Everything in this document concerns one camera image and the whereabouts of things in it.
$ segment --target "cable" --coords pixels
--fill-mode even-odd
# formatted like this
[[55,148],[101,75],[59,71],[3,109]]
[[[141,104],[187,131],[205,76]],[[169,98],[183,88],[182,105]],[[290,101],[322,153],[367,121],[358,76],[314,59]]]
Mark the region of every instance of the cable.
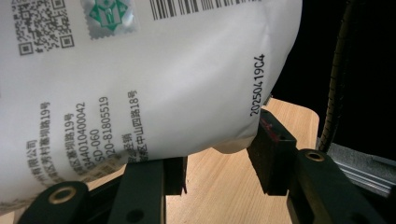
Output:
[[341,20],[337,44],[332,59],[329,100],[326,119],[318,144],[318,150],[329,151],[343,110],[345,79],[350,73],[350,58],[359,28],[365,0],[348,0]]

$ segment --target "qr code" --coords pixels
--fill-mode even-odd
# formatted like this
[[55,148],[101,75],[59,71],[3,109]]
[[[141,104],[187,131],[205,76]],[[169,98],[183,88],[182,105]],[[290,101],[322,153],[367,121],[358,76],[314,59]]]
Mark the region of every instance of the qr code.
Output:
[[64,0],[13,0],[20,55],[74,47]]

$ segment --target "white plastic bag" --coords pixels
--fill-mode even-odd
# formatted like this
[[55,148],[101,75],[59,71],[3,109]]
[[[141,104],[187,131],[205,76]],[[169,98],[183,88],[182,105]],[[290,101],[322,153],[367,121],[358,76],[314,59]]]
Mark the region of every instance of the white plastic bag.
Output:
[[247,147],[301,7],[301,0],[1,1],[0,213],[128,161]]

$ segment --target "green logo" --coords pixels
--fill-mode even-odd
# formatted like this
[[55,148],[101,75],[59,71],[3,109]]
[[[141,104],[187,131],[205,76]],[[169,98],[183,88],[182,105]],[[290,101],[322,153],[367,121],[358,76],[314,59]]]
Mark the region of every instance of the green logo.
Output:
[[120,0],[95,0],[90,17],[99,21],[102,27],[114,31],[119,24],[122,24],[121,18],[128,7]]

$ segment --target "black machine part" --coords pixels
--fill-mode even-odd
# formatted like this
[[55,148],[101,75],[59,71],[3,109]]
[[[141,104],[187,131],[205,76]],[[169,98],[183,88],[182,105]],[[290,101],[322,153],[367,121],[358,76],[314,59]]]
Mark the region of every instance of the black machine part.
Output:
[[[296,223],[396,223],[380,213],[324,152],[296,148],[296,139],[262,109],[256,138],[247,148],[263,193],[287,195]],[[124,174],[88,191],[84,183],[63,182],[44,190],[20,224],[166,223],[166,195],[186,192],[187,157],[129,163]],[[396,207],[394,191],[384,202]]]

